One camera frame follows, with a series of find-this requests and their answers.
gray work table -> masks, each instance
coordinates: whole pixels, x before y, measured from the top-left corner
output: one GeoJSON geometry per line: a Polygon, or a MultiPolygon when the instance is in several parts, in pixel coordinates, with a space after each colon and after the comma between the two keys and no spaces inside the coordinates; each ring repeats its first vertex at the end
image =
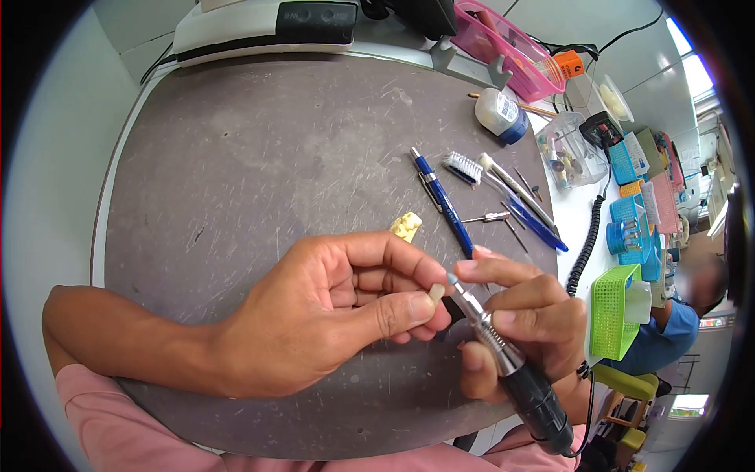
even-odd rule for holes
{"type": "MultiPolygon", "coordinates": [[[[407,211],[424,221],[414,244],[444,267],[463,258],[421,188],[418,147],[462,218],[500,211],[440,168],[455,150],[485,151],[539,185],[532,131],[504,149],[475,119],[465,82],[408,64],[344,55],[283,54],[166,75],[140,99],[109,170],[95,234],[104,286],[186,324],[229,315],[298,239],[387,229],[407,211]]],[[[556,272],[531,230],[468,224],[477,244],[556,272]]],[[[119,379],[179,437],[229,452],[341,459],[414,449],[483,429],[507,403],[466,400],[453,344],[377,342],[320,382],[278,400],[233,400],[119,379]]]]}

left hand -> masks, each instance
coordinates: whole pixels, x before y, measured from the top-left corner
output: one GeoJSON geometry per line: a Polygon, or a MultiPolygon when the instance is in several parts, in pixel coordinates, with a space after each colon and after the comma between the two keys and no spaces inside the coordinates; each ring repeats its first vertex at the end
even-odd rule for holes
{"type": "Polygon", "coordinates": [[[434,283],[448,286],[443,267],[387,231],[297,241],[217,325],[224,391],[285,396],[382,338],[429,341],[451,322],[434,283]]]}

coiled cable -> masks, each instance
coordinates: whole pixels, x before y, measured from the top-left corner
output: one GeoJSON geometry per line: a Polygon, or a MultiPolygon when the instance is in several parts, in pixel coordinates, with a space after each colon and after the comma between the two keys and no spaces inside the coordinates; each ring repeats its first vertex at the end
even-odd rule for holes
{"type": "MultiPolygon", "coordinates": [[[[582,251],[579,253],[579,256],[577,257],[577,260],[574,262],[574,265],[572,266],[572,271],[569,273],[569,278],[566,281],[566,293],[569,294],[569,297],[574,298],[577,295],[577,286],[579,285],[579,279],[582,277],[582,271],[584,270],[585,266],[587,266],[587,261],[590,260],[590,255],[593,253],[593,248],[595,247],[595,241],[598,240],[598,233],[600,232],[600,210],[601,207],[603,207],[603,202],[606,200],[606,192],[609,189],[609,184],[611,183],[611,154],[609,152],[609,147],[611,146],[611,137],[610,136],[602,136],[602,148],[603,152],[606,155],[606,159],[608,159],[608,165],[609,165],[609,181],[606,182],[606,186],[603,187],[603,193],[602,195],[595,196],[595,202],[593,203],[593,212],[590,216],[590,229],[587,231],[587,238],[584,240],[584,245],[582,246],[582,251]]],[[[590,423],[593,422],[593,402],[595,400],[595,373],[590,368],[590,365],[587,364],[587,361],[582,361],[582,364],[577,369],[577,375],[579,375],[582,380],[586,379],[588,376],[590,377],[590,402],[587,405],[587,429],[584,432],[584,438],[582,440],[582,444],[579,446],[579,448],[574,452],[569,452],[566,454],[562,454],[564,457],[567,458],[575,458],[579,456],[582,451],[584,450],[584,447],[587,445],[587,438],[589,437],[590,432],[590,423]]]]}

blue shirt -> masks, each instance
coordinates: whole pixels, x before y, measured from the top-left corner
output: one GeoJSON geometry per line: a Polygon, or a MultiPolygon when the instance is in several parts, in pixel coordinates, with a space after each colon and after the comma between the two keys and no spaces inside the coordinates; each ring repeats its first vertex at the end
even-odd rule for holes
{"type": "Polygon", "coordinates": [[[621,361],[603,359],[601,364],[629,375],[656,372],[683,356],[698,338],[700,318],[694,309],[671,301],[671,316],[661,333],[655,318],[640,325],[637,337],[621,361]]]}

pink sleeve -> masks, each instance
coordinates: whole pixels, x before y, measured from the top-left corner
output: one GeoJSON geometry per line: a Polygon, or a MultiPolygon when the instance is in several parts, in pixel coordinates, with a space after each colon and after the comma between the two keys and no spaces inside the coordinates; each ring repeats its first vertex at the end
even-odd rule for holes
{"type": "Polygon", "coordinates": [[[95,470],[225,472],[223,459],[179,439],[108,377],[81,364],[55,378],[58,396],[95,470]]]}
{"type": "MultiPolygon", "coordinates": [[[[183,441],[139,408],[108,377],[95,374],[81,364],[63,367],[55,378],[60,401],[84,453],[95,470],[107,472],[181,470],[182,472],[362,472],[406,470],[530,470],[574,471],[578,459],[545,454],[531,441],[526,430],[512,430],[504,440],[478,458],[447,444],[414,451],[346,461],[314,462],[215,455],[183,441]]],[[[584,426],[575,427],[577,447],[584,426]]]]}
{"type": "MultiPolygon", "coordinates": [[[[581,445],[587,428],[584,424],[579,424],[573,429],[572,452],[581,445]]],[[[573,472],[579,466],[579,457],[570,459],[562,455],[546,454],[532,442],[532,437],[523,424],[509,431],[482,458],[508,472],[573,472]]]]}

